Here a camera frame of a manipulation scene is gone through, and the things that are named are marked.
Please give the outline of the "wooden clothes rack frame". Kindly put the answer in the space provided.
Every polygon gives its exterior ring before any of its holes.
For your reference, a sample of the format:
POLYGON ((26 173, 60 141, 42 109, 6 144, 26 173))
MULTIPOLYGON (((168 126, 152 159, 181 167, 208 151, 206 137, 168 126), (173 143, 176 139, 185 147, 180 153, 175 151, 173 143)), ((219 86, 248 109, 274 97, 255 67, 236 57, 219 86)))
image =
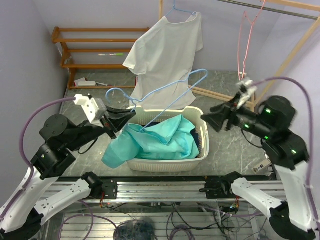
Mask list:
MULTIPOLYGON (((277 5, 282 5, 282 6, 287 6, 287 7, 293 7, 297 9, 302 9, 302 10, 308 10, 308 11, 314 11, 314 12, 319 12, 320 7, 318 5, 314 4, 307 4, 307 3, 302 3, 302 2, 297 2, 297 1, 292 1, 292 0, 271 0, 270 1, 273 4, 277 5)), ((318 17, 317 20, 313 20, 314 23, 311 25, 311 27, 305 32, 305 34, 301 37, 301 39, 297 42, 297 44, 293 47, 291 52, 287 55, 287 57, 284 59, 283 63, 280 65, 278 70, 275 72, 276 76, 280 76, 283 74, 286 70, 286 68, 290 65, 294 57, 299 53, 299 51, 304 47, 304 45, 307 43, 309 38, 315 33, 317 28, 320 27, 320 18, 318 17)), ((262 100, 262 98, 265 96, 267 91, 271 88, 271 86, 275 83, 274 80, 271 81, 261 92, 260 95, 256 96, 255 94, 250 98, 250 101, 246 104, 252 111, 255 109, 255 107, 258 106, 258 103, 262 100)), ((224 95, 221 93, 213 92, 210 90, 206 90, 203 88, 199 87, 194 87, 192 88, 192 92, 195 94, 199 94, 201 96, 205 97, 210 97, 216 100, 224 101, 227 102, 231 100, 231 96, 224 95)))

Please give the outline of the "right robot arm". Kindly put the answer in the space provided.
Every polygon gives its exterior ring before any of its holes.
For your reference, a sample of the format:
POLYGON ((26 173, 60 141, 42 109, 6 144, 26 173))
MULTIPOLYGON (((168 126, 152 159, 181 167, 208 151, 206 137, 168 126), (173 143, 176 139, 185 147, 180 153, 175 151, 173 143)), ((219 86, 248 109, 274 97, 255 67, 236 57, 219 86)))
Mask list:
POLYGON ((236 95, 200 118, 217 133, 226 124, 227 131, 239 127, 260 138, 261 148, 280 176, 286 199, 268 195, 236 171, 222 178, 220 192, 226 198, 235 195, 253 205, 281 238, 314 240, 320 228, 305 183, 311 157, 305 141, 289 129, 296 109, 285 97, 277 95, 269 97, 262 106, 260 113, 254 113, 242 107, 236 95))

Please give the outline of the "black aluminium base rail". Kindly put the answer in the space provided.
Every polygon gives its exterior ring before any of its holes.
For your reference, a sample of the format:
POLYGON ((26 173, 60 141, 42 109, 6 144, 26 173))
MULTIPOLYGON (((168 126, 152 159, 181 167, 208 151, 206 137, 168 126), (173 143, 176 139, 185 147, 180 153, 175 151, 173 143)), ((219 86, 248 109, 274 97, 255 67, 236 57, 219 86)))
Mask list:
POLYGON ((101 177, 108 202, 146 203, 235 199, 221 176, 101 177))

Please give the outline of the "white box on rack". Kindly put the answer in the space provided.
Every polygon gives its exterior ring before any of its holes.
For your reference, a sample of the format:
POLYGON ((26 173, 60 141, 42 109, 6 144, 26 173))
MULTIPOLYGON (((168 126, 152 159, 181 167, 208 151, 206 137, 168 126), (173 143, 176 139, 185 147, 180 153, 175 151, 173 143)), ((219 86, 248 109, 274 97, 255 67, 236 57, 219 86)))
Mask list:
POLYGON ((85 77, 77 79, 74 81, 75 87, 96 87, 97 83, 95 81, 89 81, 85 77))

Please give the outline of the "white t shirt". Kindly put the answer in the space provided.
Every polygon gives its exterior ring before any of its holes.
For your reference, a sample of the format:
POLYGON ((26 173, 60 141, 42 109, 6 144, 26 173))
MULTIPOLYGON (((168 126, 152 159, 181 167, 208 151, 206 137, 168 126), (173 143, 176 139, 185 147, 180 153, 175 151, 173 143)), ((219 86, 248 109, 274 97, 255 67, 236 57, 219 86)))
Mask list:
MULTIPOLYGON (((202 15, 197 12, 186 21, 171 23, 166 17, 141 36, 131 48, 123 66, 137 76, 131 97, 141 100, 148 93, 175 81, 184 80, 193 69, 196 52, 203 48, 202 15)), ((189 87, 179 83, 173 91, 189 87)), ((195 100, 192 91, 171 106, 183 109, 195 100)), ((164 107, 142 106, 145 110, 164 110, 164 107)))

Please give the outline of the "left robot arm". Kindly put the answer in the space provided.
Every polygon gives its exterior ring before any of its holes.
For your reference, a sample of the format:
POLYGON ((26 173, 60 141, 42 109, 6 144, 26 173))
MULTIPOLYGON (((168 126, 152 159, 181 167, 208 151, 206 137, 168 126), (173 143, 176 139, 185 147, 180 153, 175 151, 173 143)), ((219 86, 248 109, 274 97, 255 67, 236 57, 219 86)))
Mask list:
POLYGON ((74 151, 104 134, 115 139, 116 133, 135 115, 134 110, 107 107, 99 120, 101 126, 89 120, 76 125, 62 114, 49 117, 39 132, 44 144, 31 160, 28 173, 32 177, 26 176, 15 195, 1 208, 0 238, 29 240, 49 219, 68 206, 86 198, 98 198, 102 194, 103 182, 95 173, 86 172, 73 185, 40 200, 76 161, 74 151))

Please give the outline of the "red white pen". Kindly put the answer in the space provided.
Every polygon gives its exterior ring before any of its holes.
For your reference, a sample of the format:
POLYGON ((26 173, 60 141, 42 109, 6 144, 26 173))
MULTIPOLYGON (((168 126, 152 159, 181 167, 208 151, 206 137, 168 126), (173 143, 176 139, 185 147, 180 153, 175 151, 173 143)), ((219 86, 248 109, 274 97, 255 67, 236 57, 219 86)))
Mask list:
POLYGON ((102 82, 96 82, 96 84, 99 85, 99 86, 105 86, 105 87, 111 87, 111 88, 114 87, 113 85, 102 83, 102 82))

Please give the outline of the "wooden shoe rack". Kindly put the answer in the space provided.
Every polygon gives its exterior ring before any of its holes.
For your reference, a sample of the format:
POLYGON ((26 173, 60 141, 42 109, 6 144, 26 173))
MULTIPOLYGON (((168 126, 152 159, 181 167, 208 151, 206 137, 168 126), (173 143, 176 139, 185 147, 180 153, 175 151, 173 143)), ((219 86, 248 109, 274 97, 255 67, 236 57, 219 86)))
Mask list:
POLYGON ((65 38, 63 33, 146 33, 150 28, 61 28, 54 27, 51 34, 51 42, 60 44, 62 48, 62 56, 60 67, 68 69, 69 76, 67 88, 69 90, 81 89, 76 86, 75 77, 77 70, 120 70, 125 67, 120 63, 75 63, 72 54, 119 54, 129 53, 130 48, 70 48, 68 44, 133 44, 137 41, 136 38, 65 38))

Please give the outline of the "blue hanger under white shirt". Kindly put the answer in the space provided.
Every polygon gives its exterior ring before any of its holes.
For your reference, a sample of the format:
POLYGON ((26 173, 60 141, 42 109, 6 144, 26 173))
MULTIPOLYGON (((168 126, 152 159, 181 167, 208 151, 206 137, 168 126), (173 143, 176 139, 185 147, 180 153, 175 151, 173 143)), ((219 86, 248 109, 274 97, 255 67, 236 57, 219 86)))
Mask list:
POLYGON ((177 8, 176 0, 173 0, 172 8, 171 8, 171 10, 165 15, 165 17, 168 17, 173 11, 178 11, 178 12, 182 12, 182 13, 188 13, 188 14, 190 14, 190 15, 192 15, 192 16, 197 14, 196 11, 189 11, 189 10, 184 10, 184 9, 177 8))

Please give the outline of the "blue hanger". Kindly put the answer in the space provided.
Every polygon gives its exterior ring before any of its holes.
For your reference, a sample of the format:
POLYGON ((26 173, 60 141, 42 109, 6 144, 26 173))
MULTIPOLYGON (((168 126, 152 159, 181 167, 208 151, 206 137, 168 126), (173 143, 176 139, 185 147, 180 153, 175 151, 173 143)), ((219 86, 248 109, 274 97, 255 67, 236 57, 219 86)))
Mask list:
POLYGON ((184 9, 177 8, 176 0, 173 0, 172 8, 171 8, 171 10, 165 15, 165 17, 168 17, 173 11, 178 11, 178 12, 182 12, 182 13, 188 13, 188 14, 190 14, 190 15, 192 15, 192 16, 197 14, 196 11, 189 11, 189 10, 184 10, 184 9))
POLYGON ((164 108, 165 104, 167 104, 166 108, 159 113, 153 120, 151 120, 148 124, 146 124, 143 129, 148 127, 152 122, 154 122, 160 115, 162 115, 166 110, 170 109, 172 105, 174 105, 176 102, 178 102, 181 98, 183 98, 191 89, 193 89, 197 84, 199 84, 201 81, 203 81, 208 76, 208 71, 206 69, 197 69, 194 71, 189 72, 185 75, 185 79, 177 80, 172 83, 169 83, 167 85, 164 85, 162 87, 159 87, 151 92, 149 92, 147 95, 145 95, 142 99, 137 99, 132 96, 128 96, 121 88, 113 87, 109 89, 106 94, 105 98, 108 100, 108 102, 111 102, 109 99, 109 93, 112 91, 121 91, 127 99, 131 102, 133 105, 133 110, 136 109, 136 107, 140 104, 142 107, 157 107, 157 108, 164 108), (176 93, 176 90, 173 90, 173 87, 176 87, 180 83, 188 83, 189 77, 192 74, 204 72, 204 76, 200 78, 195 84, 193 84, 191 87, 187 87, 185 91, 178 90, 176 93))

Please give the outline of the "green white marker pen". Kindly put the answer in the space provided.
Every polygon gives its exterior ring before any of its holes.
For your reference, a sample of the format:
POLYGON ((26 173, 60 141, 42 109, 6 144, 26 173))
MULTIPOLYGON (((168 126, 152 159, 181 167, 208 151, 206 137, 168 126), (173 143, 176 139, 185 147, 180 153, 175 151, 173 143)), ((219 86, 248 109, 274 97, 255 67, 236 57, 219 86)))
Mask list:
POLYGON ((101 56, 101 57, 105 57, 105 56, 120 57, 120 56, 124 56, 124 53, 99 53, 98 56, 101 56))

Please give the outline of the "teal t shirt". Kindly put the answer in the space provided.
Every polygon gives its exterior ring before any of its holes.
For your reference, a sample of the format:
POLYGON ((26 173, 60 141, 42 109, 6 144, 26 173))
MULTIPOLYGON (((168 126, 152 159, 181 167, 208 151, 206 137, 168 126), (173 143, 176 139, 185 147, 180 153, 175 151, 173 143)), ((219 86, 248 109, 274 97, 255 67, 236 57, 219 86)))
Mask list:
POLYGON ((102 162, 115 169, 133 159, 195 159, 199 148, 191 134, 196 127, 181 114, 156 125, 129 123, 105 150, 102 162))

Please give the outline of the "navy blue t shirt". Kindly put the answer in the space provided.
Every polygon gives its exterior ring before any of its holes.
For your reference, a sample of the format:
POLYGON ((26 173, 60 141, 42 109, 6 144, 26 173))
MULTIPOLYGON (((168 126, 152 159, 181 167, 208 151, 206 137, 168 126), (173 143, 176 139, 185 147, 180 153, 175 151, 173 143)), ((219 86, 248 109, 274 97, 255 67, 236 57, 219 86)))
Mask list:
POLYGON ((196 159, 198 155, 200 154, 200 136, 196 132, 196 129, 194 128, 193 130, 190 131, 189 133, 189 159, 196 159))

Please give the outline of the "cream plastic laundry basket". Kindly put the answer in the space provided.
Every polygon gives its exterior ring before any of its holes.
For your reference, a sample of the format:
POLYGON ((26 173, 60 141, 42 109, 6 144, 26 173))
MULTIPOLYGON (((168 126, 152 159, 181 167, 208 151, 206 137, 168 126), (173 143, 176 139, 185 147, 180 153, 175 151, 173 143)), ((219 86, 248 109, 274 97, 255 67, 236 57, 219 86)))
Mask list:
POLYGON ((127 165, 131 170, 141 172, 155 173, 175 173, 187 172, 195 169, 209 154, 209 133, 207 124, 201 119, 203 111, 194 106, 187 106, 182 110, 166 110, 150 109, 144 110, 141 106, 137 106, 136 115, 129 121, 132 124, 141 126, 147 125, 150 121, 155 120, 157 123, 163 122, 178 115, 182 115, 195 126, 195 132, 198 134, 199 155, 196 158, 186 160, 152 160, 134 158, 127 161, 127 165))

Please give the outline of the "metal hanging rod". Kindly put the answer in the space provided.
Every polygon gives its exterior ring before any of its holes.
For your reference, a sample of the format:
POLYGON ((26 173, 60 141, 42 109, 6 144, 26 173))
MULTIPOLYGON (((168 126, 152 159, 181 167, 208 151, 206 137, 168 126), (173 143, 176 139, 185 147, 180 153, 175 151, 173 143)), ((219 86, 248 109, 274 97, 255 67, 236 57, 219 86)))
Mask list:
MULTIPOLYGON (((215 0, 215 1, 221 2, 221 3, 226 3, 226 4, 231 4, 231 5, 237 5, 237 6, 241 6, 241 7, 246 7, 246 8, 251 8, 251 9, 257 9, 257 10, 261 9, 261 7, 259 5, 239 2, 239 1, 235 1, 235 0, 215 0)), ((271 13, 277 13, 277 14, 281 14, 281 15, 287 15, 287 16, 298 17, 298 18, 314 20, 314 21, 316 21, 318 19, 318 17, 316 17, 316 16, 306 15, 306 14, 302 14, 302 13, 295 13, 295 12, 290 12, 290 11, 285 11, 285 10, 279 10, 279 9, 269 8, 269 7, 262 7, 262 10, 267 11, 267 12, 271 12, 271 13)))

